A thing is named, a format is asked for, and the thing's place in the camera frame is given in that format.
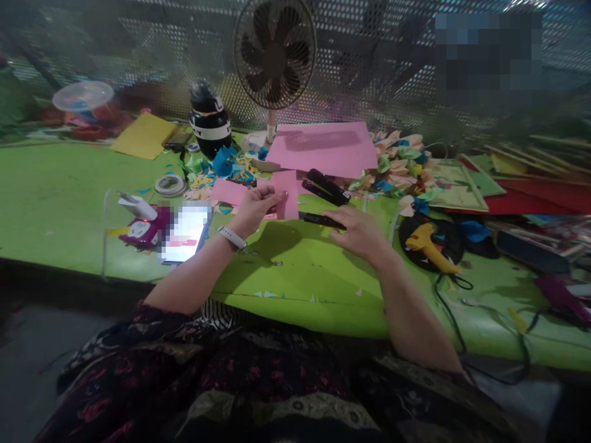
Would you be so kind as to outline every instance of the table fan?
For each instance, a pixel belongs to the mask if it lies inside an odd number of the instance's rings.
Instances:
[[[277,110],[296,101],[308,86],[316,61],[316,30],[302,0],[250,0],[238,17],[234,63],[242,87],[268,110],[267,131],[245,136],[244,151],[269,149],[277,131]],[[253,159],[261,170],[279,165]]]

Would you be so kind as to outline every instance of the patterned dress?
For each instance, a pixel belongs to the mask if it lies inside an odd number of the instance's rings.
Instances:
[[[63,402],[35,441],[517,440],[458,376],[389,353],[347,378],[320,334],[205,317],[139,304],[68,361]]]

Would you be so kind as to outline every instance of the hand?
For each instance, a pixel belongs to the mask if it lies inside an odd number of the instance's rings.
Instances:
[[[244,195],[236,217],[228,224],[228,227],[246,239],[257,231],[263,217],[273,213],[277,203],[286,196],[287,192],[275,194],[275,189],[271,185],[249,189]]]
[[[347,228],[344,234],[334,229],[329,237],[343,249],[366,260],[374,268],[399,258],[386,240],[376,219],[352,206],[341,206],[337,210],[326,210],[323,215]]]

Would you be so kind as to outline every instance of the phone screen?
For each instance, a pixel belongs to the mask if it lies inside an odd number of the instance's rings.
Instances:
[[[171,265],[194,256],[205,243],[211,217],[210,202],[183,201],[171,208],[169,223],[161,231],[158,262]]]

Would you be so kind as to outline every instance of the fan stand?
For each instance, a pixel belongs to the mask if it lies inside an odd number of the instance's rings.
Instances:
[[[281,169],[277,163],[258,159],[261,148],[267,150],[271,148],[275,135],[277,135],[277,110],[269,110],[267,130],[251,132],[245,135],[240,142],[240,148],[244,152],[254,151],[257,154],[257,157],[251,159],[251,163],[262,172],[275,172]]]

